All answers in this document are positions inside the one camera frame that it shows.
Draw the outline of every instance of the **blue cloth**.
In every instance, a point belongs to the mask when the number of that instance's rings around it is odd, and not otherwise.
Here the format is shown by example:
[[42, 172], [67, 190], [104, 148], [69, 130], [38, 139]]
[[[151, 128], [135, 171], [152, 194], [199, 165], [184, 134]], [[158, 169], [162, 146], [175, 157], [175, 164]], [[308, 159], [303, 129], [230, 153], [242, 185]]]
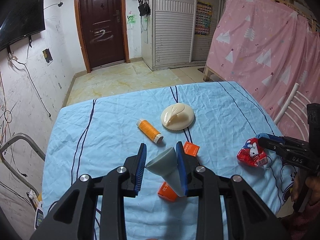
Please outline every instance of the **blue cloth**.
[[[200, 146], [200, 163], [220, 176], [230, 178], [234, 174], [241, 175], [276, 213], [284, 203], [282, 191], [288, 191], [292, 184], [292, 168], [287, 165], [282, 169], [280, 158], [270, 151], [275, 180], [269, 167], [270, 160], [264, 167], [253, 168], [238, 164], [236, 158], [247, 139], [256, 134], [281, 135], [268, 114], [235, 82], [196, 83], [176, 88], [178, 101], [190, 105], [195, 112], [195, 121], [189, 128], [193, 143]], [[176, 103], [176, 88], [172, 87], [172, 91], [170, 87], [144, 90], [97, 99], [83, 145], [79, 176], [84, 173], [93, 178], [106, 175], [123, 165], [126, 157], [137, 154], [140, 143], [147, 145], [147, 162], [166, 148], [175, 147], [178, 141], [184, 144], [187, 139], [183, 131], [168, 131], [160, 122], [162, 111]], [[60, 110], [44, 164], [42, 196], [45, 214], [71, 185], [76, 146], [88, 126], [91, 111], [92, 100]], [[154, 144], [138, 129], [136, 122], [140, 118], [148, 120], [164, 135], [163, 143]], [[73, 181], [76, 179], [82, 141], [83, 137], [76, 154]], [[139, 195], [125, 198], [128, 240], [195, 239], [198, 199], [190, 197], [180, 198], [175, 203], [166, 202], [157, 195], [162, 182], [161, 177], [145, 170]], [[227, 239], [224, 205], [222, 209], [224, 238]], [[99, 236], [97, 224], [95, 229]]]

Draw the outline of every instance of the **orange thread spool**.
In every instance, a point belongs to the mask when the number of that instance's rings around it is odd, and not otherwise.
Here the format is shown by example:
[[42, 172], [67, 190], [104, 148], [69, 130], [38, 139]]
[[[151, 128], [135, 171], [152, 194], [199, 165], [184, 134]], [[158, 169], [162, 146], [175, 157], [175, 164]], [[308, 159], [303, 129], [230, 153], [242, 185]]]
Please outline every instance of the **orange thread spool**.
[[158, 143], [162, 141], [163, 135], [156, 128], [154, 128], [152, 124], [150, 124], [147, 120], [138, 120], [137, 126], [153, 142]]

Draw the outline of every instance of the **pink curtain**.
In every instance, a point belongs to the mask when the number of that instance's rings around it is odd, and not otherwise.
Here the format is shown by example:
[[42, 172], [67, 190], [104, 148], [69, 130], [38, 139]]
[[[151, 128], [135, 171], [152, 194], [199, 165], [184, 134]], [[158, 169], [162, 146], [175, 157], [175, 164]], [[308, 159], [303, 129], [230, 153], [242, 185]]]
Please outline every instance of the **pink curtain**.
[[[320, 103], [319, 33], [311, 32], [305, 17], [286, 5], [271, 0], [226, 0], [206, 64], [225, 80], [242, 85], [273, 120], [295, 83], [311, 102]], [[278, 127], [284, 135], [302, 139], [286, 115]], [[307, 140], [302, 125], [301, 129]]]

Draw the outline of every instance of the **orange box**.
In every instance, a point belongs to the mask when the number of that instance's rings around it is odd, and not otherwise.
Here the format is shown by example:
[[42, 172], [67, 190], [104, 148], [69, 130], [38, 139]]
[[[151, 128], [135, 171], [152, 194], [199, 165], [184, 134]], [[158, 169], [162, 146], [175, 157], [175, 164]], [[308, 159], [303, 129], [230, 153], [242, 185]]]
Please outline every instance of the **orange box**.
[[[200, 147], [190, 142], [185, 142], [183, 150], [186, 154], [196, 157]], [[178, 195], [173, 191], [173, 189], [165, 181], [162, 183], [158, 196], [170, 202], [175, 202]]]

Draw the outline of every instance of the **wooden bed frame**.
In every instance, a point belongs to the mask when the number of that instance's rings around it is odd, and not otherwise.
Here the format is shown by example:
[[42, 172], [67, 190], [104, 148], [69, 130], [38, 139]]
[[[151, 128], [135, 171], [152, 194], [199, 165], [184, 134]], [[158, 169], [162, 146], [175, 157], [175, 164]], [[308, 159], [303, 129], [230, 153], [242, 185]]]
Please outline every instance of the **wooden bed frame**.
[[[296, 7], [294, 4], [288, 2], [288, 1], [285, 1], [285, 0], [271, 0], [273, 2], [279, 2], [279, 3], [282, 3], [282, 4], [285, 4], [287, 5], [288, 7], [292, 8], [293, 10], [297, 11], [298, 14], [304, 16], [308, 22], [309, 22], [309, 25], [311, 26], [311, 30], [312, 32], [316, 32], [316, 24], [317, 24], [317, 21], [315, 19], [313, 19], [311, 17], [311, 15], [308, 15], [307, 13], [305, 13], [304, 11], [302, 11], [301, 9], [299, 9], [298, 7]], [[213, 71], [212, 69], [210, 69], [207, 65], [205, 65], [204, 67], [204, 77], [203, 77], [203, 80], [205, 82], [209, 81], [210, 80], [210, 76], [212, 74], [215, 74], [217, 77], [219, 77], [220, 79], [224, 80], [224, 78], [222, 78], [221, 76], [219, 76], [215, 71]]]

